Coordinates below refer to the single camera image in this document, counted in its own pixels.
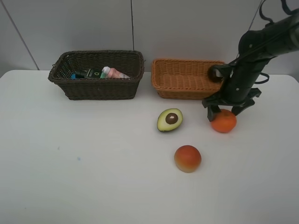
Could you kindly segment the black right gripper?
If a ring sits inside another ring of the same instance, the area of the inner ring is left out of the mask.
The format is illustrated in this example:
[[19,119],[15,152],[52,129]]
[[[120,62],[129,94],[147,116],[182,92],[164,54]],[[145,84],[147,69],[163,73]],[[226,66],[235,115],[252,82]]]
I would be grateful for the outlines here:
[[261,73],[258,63],[238,63],[232,67],[230,76],[223,77],[220,90],[202,101],[210,122],[221,112],[219,105],[233,106],[231,112],[237,116],[255,104],[252,98],[261,95],[261,91],[253,87]]

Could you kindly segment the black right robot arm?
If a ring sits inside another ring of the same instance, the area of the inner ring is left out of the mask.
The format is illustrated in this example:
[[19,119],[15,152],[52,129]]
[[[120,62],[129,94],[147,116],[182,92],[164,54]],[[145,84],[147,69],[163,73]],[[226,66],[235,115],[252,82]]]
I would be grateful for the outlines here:
[[231,106],[234,115],[254,105],[254,97],[261,91],[253,85],[263,74],[264,67],[279,55],[299,49],[299,15],[291,15],[267,25],[262,30],[250,30],[239,41],[239,56],[228,64],[213,65],[208,77],[222,82],[219,91],[202,101],[207,118],[213,121],[220,106]]

